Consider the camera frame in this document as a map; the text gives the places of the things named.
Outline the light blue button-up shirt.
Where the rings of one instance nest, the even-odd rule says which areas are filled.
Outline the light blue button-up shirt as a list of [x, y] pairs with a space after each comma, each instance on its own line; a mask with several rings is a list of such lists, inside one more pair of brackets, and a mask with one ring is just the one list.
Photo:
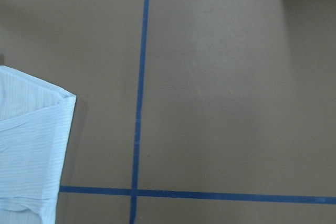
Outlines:
[[54, 223], [76, 96], [1, 66], [1, 223]]

